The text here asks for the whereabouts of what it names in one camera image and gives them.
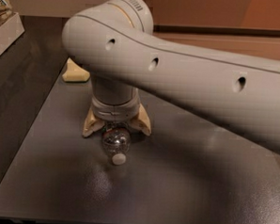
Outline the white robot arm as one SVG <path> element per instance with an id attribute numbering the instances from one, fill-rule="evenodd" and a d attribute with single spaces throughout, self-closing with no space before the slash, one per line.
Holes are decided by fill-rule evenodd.
<path id="1" fill-rule="evenodd" d="M 139 88 L 280 154 L 280 61 L 153 37 L 143 0 L 109 0 L 68 19 L 64 48 L 93 76 L 91 113 L 130 121 Z"/>

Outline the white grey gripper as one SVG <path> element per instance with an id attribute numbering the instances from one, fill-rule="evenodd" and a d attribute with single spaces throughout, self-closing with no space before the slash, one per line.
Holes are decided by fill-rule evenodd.
<path id="1" fill-rule="evenodd" d="M 151 134 L 150 118 L 140 100 L 130 100 L 125 104 L 103 104 L 96 98 L 92 99 L 83 127 L 83 137 L 89 137 L 98 132 L 105 121 L 125 122 L 137 131 L 149 136 Z"/>

